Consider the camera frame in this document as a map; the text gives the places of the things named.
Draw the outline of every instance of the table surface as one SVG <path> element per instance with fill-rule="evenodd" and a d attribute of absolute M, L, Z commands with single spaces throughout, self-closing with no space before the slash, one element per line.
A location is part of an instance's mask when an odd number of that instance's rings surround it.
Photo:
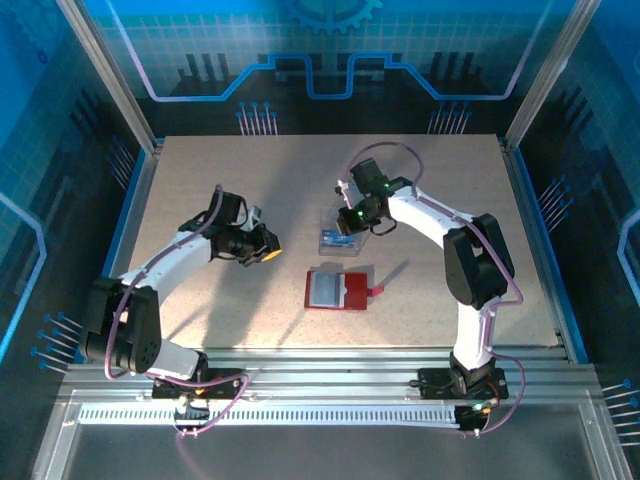
<path fill-rule="evenodd" d="M 205 209 L 217 183 L 262 208 L 283 253 L 248 268 L 220 260 L 201 268 L 161 306 L 163 336 L 207 348 L 453 345 L 457 307 L 433 242 L 400 225 L 370 237 L 358 257 L 318 255 L 320 212 L 334 203 L 337 178 L 355 152 L 383 140 L 404 141 L 424 157 L 419 186 L 427 194 L 500 222 L 525 303 L 500 310 L 494 343 L 555 345 L 554 322 L 492 135 L 168 137 L 131 268 Z M 389 178 L 417 173 L 413 157 L 397 147 L 379 147 L 370 156 Z M 363 312 L 305 310 L 309 269 L 365 271 L 371 285 L 384 283 L 386 290 Z"/>

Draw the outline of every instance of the silver strip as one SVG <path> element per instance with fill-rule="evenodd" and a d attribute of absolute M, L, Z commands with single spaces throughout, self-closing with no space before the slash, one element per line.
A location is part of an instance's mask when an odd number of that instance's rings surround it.
<path fill-rule="evenodd" d="M 64 478 L 67 461 L 77 440 L 77 418 L 81 406 L 56 403 L 31 475 L 33 480 Z"/>
<path fill-rule="evenodd" d="M 155 135 L 124 76 L 90 20 L 84 3 L 75 0 L 56 1 L 140 146 L 147 155 L 153 155 L 156 147 Z"/>
<path fill-rule="evenodd" d="M 419 368 L 447 368 L 449 349 L 370 350 L 218 350 L 209 351 L 212 366 L 242 368 L 250 377 L 245 400 L 270 405 L 428 405 L 408 386 Z M 585 392 L 601 398 L 591 365 L 570 364 L 561 348 L 503 349 L 520 358 L 527 372 L 524 403 L 530 405 L 579 404 Z M 517 368 L 505 369 L 511 398 L 520 388 Z M 60 399 L 90 403 L 147 401 L 151 381 L 144 376 L 108 382 L 99 365 L 73 365 L 60 389 Z"/>
<path fill-rule="evenodd" d="M 552 267 L 549 263 L 549 259 L 544 253 L 542 233 L 536 226 L 535 221 L 535 204 L 532 203 L 533 199 L 527 196 L 527 189 L 525 187 L 525 180 L 523 178 L 523 172 L 518 167 L 518 161 L 515 158 L 514 152 L 506 152 L 503 147 L 503 158 L 507 169 L 507 174 L 511 180 L 511 187 L 518 204 L 518 210 L 524 225 L 525 233 L 531 247 L 531 254 L 536 266 L 536 271 L 540 277 L 540 284 L 542 285 L 542 291 L 551 310 L 551 316 L 555 321 L 555 324 L 561 332 L 561 338 L 565 339 L 563 346 L 566 350 L 567 356 L 571 362 L 578 363 L 578 355 L 576 354 L 575 347 L 573 345 L 572 337 L 567 327 L 565 310 L 562 305 L 562 301 L 557 292 L 565 290 L 563 284 L 558 284 L 552 273 Z"/>
<path fill-rule="evenodd" d="M 211 416 L 222 408 L 210 405 Z M 180 425 L 197 426 L 207 421 L 183 420 Z M 85 404 L 78 417 L 84 425 L 173 425 L 174 406 L 167 402 Z M 297 406 L 236 405 L 220 420 L 233 425 L 414 425 L 457 428 L 453 406 Z"/>
<path fill-rule="evenodd" d="M 601 0 L 576 2 L 505 135 L 507 151 L 512 152 L 520 145 L 600 6 L 600 2 Z"/>
<path fill-rule="evenodd" d="M 111 264 L 111 270 L 108 273 L 110 277 L 117 277 L 129 271 L 129 263 L 133 256 L 133 249 L 138 238 L 142 217 L 147 206 L 149 192 L 151 191 L 151 184 L 158 165 L 157 159 L 156 155 L 147 155 L 144 159 L 144 165 L 142 165 L 140 176 L 135 185 L 131 205 L 127 211 L 127 219 L 122 229 L 118 248 Z"/>
<path fill-rule="evenodd" d="M 579 409 L 599 478 L 632 480 L 629 464 L 604 400 L 583 403 Z"/>

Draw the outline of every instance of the clear container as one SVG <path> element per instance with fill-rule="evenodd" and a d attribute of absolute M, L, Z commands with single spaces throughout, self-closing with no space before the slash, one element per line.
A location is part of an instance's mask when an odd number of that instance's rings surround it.
<path fill-rule="evenodd" d="M 327 257 L 357 257 L 364 247 L 370 232 L 343 235 L 338 230 L 338 210 L 345 206 L 342 197 L 337 197 L 331 208 L 320 211 L 318 232 L 318 255 Z"/>

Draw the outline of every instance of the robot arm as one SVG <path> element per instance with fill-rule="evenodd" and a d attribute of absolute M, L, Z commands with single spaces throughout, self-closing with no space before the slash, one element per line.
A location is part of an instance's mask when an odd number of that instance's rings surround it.
<path fill-rule="evenodd" d="M 398 222 L 409 225 L 443 249 L 447 285 L 458 303 L 458 334 L 449 377 L 454 396 L 466 398 L 496 374 L 490 353 L 491 307 L 506 293 L 508 283 L 465 221 L 489 240 L 513 276 L 513 263 L 498 222 L 488 214 L 473 217 L 453 210 L 405 178 L 389 180 L 373 159 L 360 162 L 351 174 L 353 179 L 339 182 L 336 189 L 347 203 L 338 214 L 341 233 L 374 231 L 387 218 L 394 222 L 393 228 Z"/>
<path fill-rule="evenodd" d="M 420 189 L 418 195 L 427 197 Z M 389 214 L 399 223 L 413 227 L 427 238 L 431 239 L 440 248 L 444 249 L 447 234 L 451 231 L 464 228 L 460 222 L 456 222 L 444 214 L 429 208 L 424 203 L 416 200 L 412 188 L 402 187 L 389 197 Z M 455 212 L 457 216 L 472 221 L 471 215 Z M 458 304 L 458 335 L 453 347 L 453 356 L 467 370 L 474 370 L 486 365 L 492 358 L 489 353 L 491 335 L 486 335 L 485 329 L 489 326 L 489 308 L 500 297 L 494 297 L 479 309 L 472 305 Z"/>
<path fill-rule="evenodd" d="M 127 288 L 144 270 L 146 276 L 135 284 L 120 318 L 111 365 L 132 373 L 207 380 L 204 354 L 162 338 L 160 305 L 186 278 L 214 258 L 235 259 L 249 266 L 281 251 L 278 238 L 261 222 L 260 209 L 247 209 L 244 198 L 228 192 L 223 194 L 221 208 L 211 224 L 185 243 L 187 237 L 206 225 L 218 202 L 217 195 L 216 192 L 207 211 L 179 227 L 169 245 L 153 257 L 154 261 L 119 278 L 101 277 L 94 282 L 80 343 L 85 357 L 105 360 L 114 312 Z"/>

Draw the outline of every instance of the enclosure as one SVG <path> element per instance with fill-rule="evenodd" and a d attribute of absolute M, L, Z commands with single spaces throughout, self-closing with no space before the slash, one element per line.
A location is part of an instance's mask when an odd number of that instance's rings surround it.
<path fill-rule="evenodd" d="M 635 478 L 638 20 L 632 0 L 0 0 L 3 478 Z M 526 389 L 478 441 L 428 428 L 452 403 L 409 387 L 460 334 L 442 250 L 406 225 L 323 250 L 336 180 L 379 142 L 419 152 L 428 195 L 495 215 L 515 265 L 525 302 L 494 342 Z M 92 282 L 143 265 L 216 184 L 282 253 L 216 260 L 162 303 L 164 339 L 251 378 L 181 442 L 152 380 L 107 381 L 76 347 Z M 310 270 L 384 293 L 311 310 Z M 501 418 L 525 384 L 498 364 Z"/>

